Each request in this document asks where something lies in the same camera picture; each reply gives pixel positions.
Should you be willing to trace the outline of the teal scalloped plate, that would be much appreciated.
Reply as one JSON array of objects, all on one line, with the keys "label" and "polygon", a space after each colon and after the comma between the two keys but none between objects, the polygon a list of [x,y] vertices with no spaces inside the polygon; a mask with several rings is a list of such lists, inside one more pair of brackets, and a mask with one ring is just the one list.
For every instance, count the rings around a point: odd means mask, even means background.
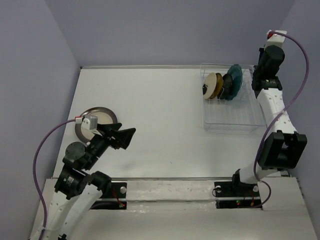
[{"label": "teal scalloped plate", "polygon": [[227,74],[229,74],[232,77],[232,88],[229,91],[229,94],[226,97],[226,99],[228,101],[231,101],[237,96],[238,92],[241,89],[243,82],[242,68],[239,64],[234,64],[229,68]]}]

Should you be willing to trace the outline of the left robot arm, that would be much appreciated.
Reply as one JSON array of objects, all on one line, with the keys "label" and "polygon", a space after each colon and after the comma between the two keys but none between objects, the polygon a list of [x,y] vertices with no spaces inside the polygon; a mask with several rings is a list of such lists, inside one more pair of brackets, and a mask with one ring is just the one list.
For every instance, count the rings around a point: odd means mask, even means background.
[{"label": "left robot arm", "polygon": [[87,173],[109,148],[127,149],[135,128],[121,129],[121,123],[99,124],[92,117],[76,117],[73,122],[94,134],[91,140],[73,142],[65,150],[63,168],[54,185],[50,204],[37,190],[43,206],[43,222],[33,240],[69,240],[84,215],[99,198],[110,194],[112,179],[96,171]]}]

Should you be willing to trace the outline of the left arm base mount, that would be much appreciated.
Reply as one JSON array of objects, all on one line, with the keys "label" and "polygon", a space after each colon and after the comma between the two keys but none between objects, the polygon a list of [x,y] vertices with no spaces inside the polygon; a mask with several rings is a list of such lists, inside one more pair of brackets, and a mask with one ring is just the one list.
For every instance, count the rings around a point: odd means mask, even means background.
[{"label": "left arm base mount", "polygon": [[127,182],[112,182],[107,193],[103,193],[92,206],[91,210],[126,210]]}]

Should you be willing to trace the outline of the cream plate with black spot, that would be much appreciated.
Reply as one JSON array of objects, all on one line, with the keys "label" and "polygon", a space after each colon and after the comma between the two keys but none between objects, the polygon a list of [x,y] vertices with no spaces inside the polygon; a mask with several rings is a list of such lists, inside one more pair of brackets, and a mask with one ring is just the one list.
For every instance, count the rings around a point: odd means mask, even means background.
[{"label": "cream plate with black spot", "polygon": [[216,88],[217,85],[217,75],[215,72],[211,72],[205,78],[205,81],[202,85],[202,95],[205,100],[209,99]]}]

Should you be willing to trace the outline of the black round plate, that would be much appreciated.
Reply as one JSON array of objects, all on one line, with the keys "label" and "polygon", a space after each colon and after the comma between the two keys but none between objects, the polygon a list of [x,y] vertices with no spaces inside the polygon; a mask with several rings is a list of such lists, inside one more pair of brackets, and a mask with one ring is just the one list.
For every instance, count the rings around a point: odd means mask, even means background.
[{"label": "black round plate", "polygon": [[223,77],[222,88],[218,94],[218,99],[224,100],[230,94],[233,86],[233,78],[229,73],[226,73]]}]

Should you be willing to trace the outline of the amber patterned plate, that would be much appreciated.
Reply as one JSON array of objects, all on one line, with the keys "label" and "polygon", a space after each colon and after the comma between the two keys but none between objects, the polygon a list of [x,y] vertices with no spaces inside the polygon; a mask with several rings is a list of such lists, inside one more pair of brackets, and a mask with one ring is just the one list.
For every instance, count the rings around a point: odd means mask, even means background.
[{"label": "amber patterned plate", "polygon": [[216,86],[213,92],[214,98],[216,98],[219,95],[223,87],[223,76],[219,72],[217,72],[215,75],[216,75]]}]

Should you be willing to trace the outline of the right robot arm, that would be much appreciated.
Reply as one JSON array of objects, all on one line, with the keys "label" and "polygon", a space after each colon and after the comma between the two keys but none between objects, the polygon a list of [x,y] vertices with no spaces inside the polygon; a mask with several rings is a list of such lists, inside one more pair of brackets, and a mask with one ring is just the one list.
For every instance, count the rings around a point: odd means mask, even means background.
[{"label": "right robot arm", "polygon": [[294,169],[307,145],[307,137],[293,126],[284,104],[283,88],[277,73],[285,59],[282,48],[270,45],[260,49],[252,78],[252,90],[259,102],[267,129],[255,160],[232,176],[230,190],[242,196],[258,181],[276,173]]}]

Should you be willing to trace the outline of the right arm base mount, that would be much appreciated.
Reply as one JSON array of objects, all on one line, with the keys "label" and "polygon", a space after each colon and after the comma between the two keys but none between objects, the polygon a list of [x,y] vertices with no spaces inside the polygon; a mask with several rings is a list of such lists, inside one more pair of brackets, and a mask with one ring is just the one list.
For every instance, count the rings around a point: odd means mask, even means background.
[{"label": "right arm base mount", "polygon": [[211,194],[217,209],[262,208],[257,185],[235,186],[231,181],[215,181]]}]

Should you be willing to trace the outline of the grey brown rimmed plate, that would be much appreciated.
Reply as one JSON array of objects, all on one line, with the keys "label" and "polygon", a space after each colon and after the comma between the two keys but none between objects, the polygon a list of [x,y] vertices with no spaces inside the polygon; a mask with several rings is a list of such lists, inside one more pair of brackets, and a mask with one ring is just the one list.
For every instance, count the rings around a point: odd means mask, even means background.
[{"label": "grey brown rimmed plate", "polygon": [[[106,107],[100,106],[89,108],[85,110],[80,116],[84,117],[85,115],[97,116],[97,123],[102,125],[115,124],[118,122],[115,113]],[[76,124],[74,130],[77,138],[83,143],[89,142],[94,137],[94,134],[92,132],[82,128],[80,124]]]}]

